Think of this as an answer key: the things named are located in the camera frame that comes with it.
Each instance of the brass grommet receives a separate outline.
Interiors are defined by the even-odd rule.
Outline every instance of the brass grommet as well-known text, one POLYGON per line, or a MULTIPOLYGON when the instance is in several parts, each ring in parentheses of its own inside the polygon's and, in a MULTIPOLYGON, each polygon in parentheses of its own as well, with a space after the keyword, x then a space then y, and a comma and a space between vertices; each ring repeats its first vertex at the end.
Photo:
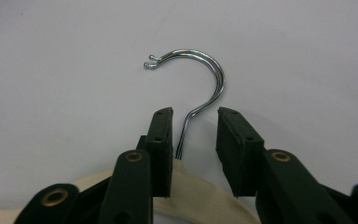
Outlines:
POLYGON ((291 158, 289 155, 283 152, 274 152, 271 154, 272 158, 274 158, 277 161, 290 161, 291 158))
POLYGON ((144 156, 138 152, 131 152, 126 156, 127 161, 141 161, 143 158, 144 156))
POLYGON ((46 207, 51 207, 62 203, 68 197, 69 192, 66 189, 55 189, 45 194, 42 198, 42 204, 46 207))

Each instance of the chrome hook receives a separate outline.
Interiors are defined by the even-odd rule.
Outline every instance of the chrome hook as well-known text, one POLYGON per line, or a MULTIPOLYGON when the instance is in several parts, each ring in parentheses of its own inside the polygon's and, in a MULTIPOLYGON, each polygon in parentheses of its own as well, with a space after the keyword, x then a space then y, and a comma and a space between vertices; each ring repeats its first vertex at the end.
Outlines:
POLYGON ((181 133, 181 136, 179 139, 179 144, 178 144, 178 148, 176 149, 176 155, 175 155, 176 159, 181 160, 182 154, 183 154, 183 143, 185 140, 188 123, 190 122, 190 120, 192 118, 197 116, 200 112, 202 112, 209 105, 211 105, 214 101, 216 101, 217 98, 219 98, 220 94, 223 92, 223 89, 225 88, 226 80, 225 80, 225 74, 223 72, 222 67, 214 58, 212 58, 208 54, 205 54, 203 52, 193 50, 193 49, 174 50, 174 51, 171 51, 171 52, 165 54, 162 57, 156 57, 154 55, 150 55, 149 59, 151 61, 154 61, 155 63, 144 63, 144 68, 154 70, 154 69, 158 68, 160 65, 162 65, 163 63, 166 63, 167 61, 175 59, 175 58, 189 58, 189 59, 199 61, 199 62, 205 64, 206 66, 208 66, 216 77, 216 89, 214 90, 214 93, 213 93, 211 99, 208 102, 204 103, 203 105, 200 105, 197 108, 191 110, 185 118, 185 123, 182 128, 182 133, 181 133))

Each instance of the white background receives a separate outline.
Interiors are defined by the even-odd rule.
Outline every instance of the white background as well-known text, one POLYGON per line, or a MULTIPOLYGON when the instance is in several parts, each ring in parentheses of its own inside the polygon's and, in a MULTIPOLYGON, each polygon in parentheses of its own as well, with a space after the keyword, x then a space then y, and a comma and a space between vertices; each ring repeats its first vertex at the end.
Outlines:
POLYGON ((358 183, 358 1, 2 0, 0 208, 113 168, 161 108, 174 110, 176 145, 215 84, 192 60, 143 69, 174 49, 212 55, 227 76, 189 124, 190 173, 229 190, 214 151, 225 106, 321 183, 347 194, 358 183))

